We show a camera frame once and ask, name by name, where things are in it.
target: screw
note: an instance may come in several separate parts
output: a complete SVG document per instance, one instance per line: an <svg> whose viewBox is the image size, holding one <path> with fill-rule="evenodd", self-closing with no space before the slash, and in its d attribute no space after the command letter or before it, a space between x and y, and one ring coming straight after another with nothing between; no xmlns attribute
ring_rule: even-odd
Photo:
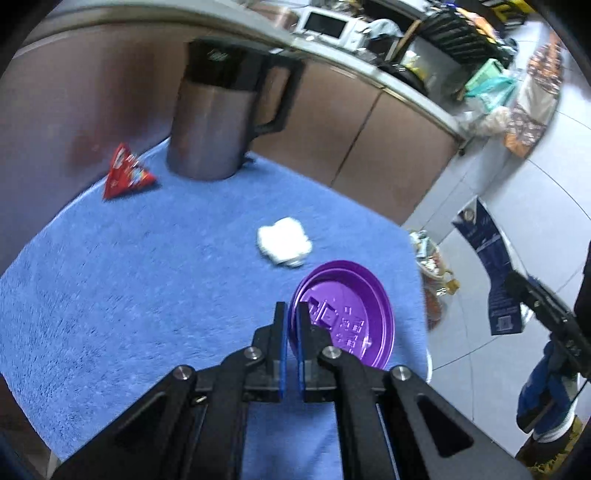
<svg viewBox="0 0 591 480"><path fill-rule="evenodd" d="M179 365L173 370L173 376L177 380L187 380L191 374L191 367L188 367L187 365Z"/></svg>
<svg viewBox="0 0 591 480"><path fill-rule="evenodd" d="M324 355L327 358L330 358L331 360L335 360L338 357L340 357L340 354L342 353L341 349L339 347L336 346L325 346L322 349L322 355Z"/></svg>
<svg viewBox="0 0 591 480"><path fill-rule="evenodd" d="M250 346L244 350L244 356L249 360L256 360L262 355L261 349L255 346Z"/></svg>
<svg viewBox="0 0 591 480"><path fill-rule="evenodd" d="M390 370L392 376L398 380L405 381L412 377L413 373L404 365L397 365Z"/></svg>

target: handle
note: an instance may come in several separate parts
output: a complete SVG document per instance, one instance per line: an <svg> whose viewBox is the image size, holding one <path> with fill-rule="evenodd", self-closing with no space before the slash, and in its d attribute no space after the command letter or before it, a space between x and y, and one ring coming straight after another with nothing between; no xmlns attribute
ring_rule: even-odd
<svg viewBox="0 0 591 480"><path fill-rule="evenodd" d="M290 75L285 83L285 88L283 89L281 100L279 101L279 107L277 108L273 120L266 124L256 125L253 128L252 138L258 137L259 135L280 132L285 128L287 117L289 116L291 106L296 97L296 92L300 85L301 76L304 73L306 64L294 54L281 52L276 53L269 58L265 75L267 75L273 67L284 67L290 71Z"/></svg>

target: brown cabinet door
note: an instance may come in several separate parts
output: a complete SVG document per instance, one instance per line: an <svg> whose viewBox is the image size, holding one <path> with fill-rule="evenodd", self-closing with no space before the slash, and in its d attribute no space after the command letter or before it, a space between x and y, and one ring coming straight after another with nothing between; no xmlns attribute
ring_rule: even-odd
<svg viewBox="0 0 591 480"><path fill-rule="evenodd" d="M383 93L333 188L402 225L456 151L450 134Z"/></svg>
<svg viewBox="0 0 591 480"><path fill-rule="evenodd" d="M285 82L269 76L259 122L272 118ZM379 95L379 90L326 64L308 62L285 130L254 140L251 150L330 185Z"/></svg>

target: purple cup lid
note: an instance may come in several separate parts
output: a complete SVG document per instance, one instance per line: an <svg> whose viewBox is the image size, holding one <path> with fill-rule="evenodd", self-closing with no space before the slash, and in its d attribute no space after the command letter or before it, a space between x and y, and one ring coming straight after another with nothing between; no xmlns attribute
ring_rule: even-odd
<svg viewBox="0 0 591 480"><path fill-rule="evenodd" d="M308 303L312 323L330 331L335 346L370 367L386 366L394 345L394 317L384 287L367 268L336 260L317 267L300 283L290 305L292 347L301 301Z"/></svg>

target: snack package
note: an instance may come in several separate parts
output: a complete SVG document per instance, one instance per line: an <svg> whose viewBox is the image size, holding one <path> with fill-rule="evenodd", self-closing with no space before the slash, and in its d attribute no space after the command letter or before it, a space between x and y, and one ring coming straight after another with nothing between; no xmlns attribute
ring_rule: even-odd
<svg viewBox="0 0 591 480"><path fill-rule="evenodd" d="M103 198L110 200L154 183L156 183L156 177L139 163L127 145L120 144L111 159L111 169L105 182Z"/></svg>
<svg viewBox="0 0 591 480"><path fill-rule="evenodd" d="M554 32L550 41L530 58L527 77L517 94L505 134L505 146L527 158L546 132L558 108L564 66L561 41Z"/></svg>

